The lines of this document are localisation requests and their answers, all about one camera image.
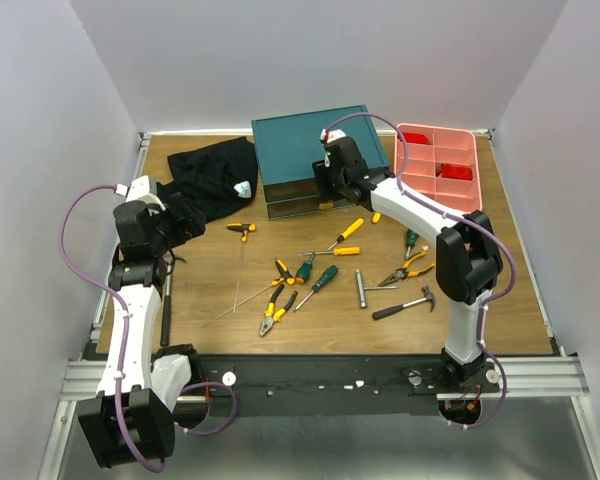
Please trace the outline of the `green screwdriver short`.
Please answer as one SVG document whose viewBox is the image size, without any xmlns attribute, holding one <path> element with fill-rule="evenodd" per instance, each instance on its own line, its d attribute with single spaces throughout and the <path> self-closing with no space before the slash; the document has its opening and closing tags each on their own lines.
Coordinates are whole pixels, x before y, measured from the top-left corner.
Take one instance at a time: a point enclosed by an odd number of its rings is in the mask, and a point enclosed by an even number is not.
<svg viewBox="0 0 600 480">
<path fill-rule="evenodd" d="M 295 275 L 297 284 L 305 284 L 310 277 L 310 272 L 313 266 L 314 253 L 311 253 L 302 263 Z"/>
</svg>

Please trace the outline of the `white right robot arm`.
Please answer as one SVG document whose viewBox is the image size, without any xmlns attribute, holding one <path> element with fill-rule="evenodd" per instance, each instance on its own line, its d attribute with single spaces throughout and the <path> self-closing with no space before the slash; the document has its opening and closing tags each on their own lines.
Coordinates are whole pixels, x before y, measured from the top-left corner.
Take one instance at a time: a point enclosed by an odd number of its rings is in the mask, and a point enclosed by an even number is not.
<svg viewBox="0 0 600 480">
<path fill-rule="evenodd" d="M 450 327 L 440 379 L 460 392 L 486 360 L 486 307 L 503 261 L 490 220 L 442 205 L 417 192 L 386 167 L 370 168 L 353 138 L 337 130 L 320 137 L 325 157 L 312 164 L 323 201 L 345 199 L 413 227 L 435 250 L 439 289 L 450 302 Z"/>
</svg>

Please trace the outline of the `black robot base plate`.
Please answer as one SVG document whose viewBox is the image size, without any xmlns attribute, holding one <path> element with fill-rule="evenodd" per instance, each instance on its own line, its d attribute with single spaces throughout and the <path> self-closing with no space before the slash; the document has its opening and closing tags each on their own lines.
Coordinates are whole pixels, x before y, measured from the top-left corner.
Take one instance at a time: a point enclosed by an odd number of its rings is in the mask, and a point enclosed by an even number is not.
<svg viewBox="0 0 600 480">
<path fill-rule="evenodd" d="M 445 411 L 475 419 L 474 399 L 499 391 L 485 358 L 454 367 L 442 355 L 200 354 L 190 345 L 160 356 L 191 360 L 192 384 L 176 408 L 185 417 L 201 398 L 211 416 L 324 417 Z"/>
</svg>

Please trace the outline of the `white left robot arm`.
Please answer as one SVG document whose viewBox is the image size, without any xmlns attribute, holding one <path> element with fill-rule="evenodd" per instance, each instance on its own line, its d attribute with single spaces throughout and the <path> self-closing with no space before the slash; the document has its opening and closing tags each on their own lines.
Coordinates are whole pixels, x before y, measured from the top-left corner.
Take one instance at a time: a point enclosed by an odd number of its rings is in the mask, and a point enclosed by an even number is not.
<svg viewBox="0 0 600 480">
<path fill-rule="evenodd" d="M 94 397 L 77 405 L 80 426 L 102 468 L 171 456 L 177 398 L 194 393 L 202 380 L 192 345 L 154 354 L 152 342 L 170 281 L 165 256 L 204 233 L 204 215 L 176 193 L 160 202 L 129 198 L 113 216 L 120 257 L 108 279 L 115 305 L 110 350 Z"/>
</svg>

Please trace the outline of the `silver T-handle wrench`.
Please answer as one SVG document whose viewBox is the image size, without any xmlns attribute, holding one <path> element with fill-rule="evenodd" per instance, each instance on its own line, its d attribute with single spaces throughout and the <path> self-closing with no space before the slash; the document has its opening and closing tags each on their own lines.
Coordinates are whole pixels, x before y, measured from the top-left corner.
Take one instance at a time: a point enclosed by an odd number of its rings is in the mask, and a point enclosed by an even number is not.
<svg viewBox="0 0 600 480">
<path fill-rule="evenodd" d="M 358 293 L 358 298 L 359 298 L 359 305 L 362 309 L 365 309 L 368 307 L 368 300 L 367 300 L 367 292 L 368 291 L 382 291 L 382 290 L 397 289 L 396 285 L 366 286 L 364 283 L 364 278 L 363 278 L 362 272 L 360 270 L 355 271 L 355 280 L 356 280 L 356 287 L 357 287 L 357 293 Z"/>
</svg>

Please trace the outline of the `green screwdriver long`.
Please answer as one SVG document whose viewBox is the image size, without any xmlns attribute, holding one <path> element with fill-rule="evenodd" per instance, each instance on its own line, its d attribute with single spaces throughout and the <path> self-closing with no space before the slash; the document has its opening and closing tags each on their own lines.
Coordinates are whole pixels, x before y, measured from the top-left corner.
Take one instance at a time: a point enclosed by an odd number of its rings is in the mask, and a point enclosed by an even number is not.
<svg viewBox="0 0 600 480">
<path fill-rule="evenodd" d="M 294 308 L 294 312 L 300 310 L 312 295 L 317 294 L 321 289 L 328 285 L 337 276 L 338 272 L 339 269 L 336 265 L 329 266 L 311 287 L 309 293 Z"/>
</svg>

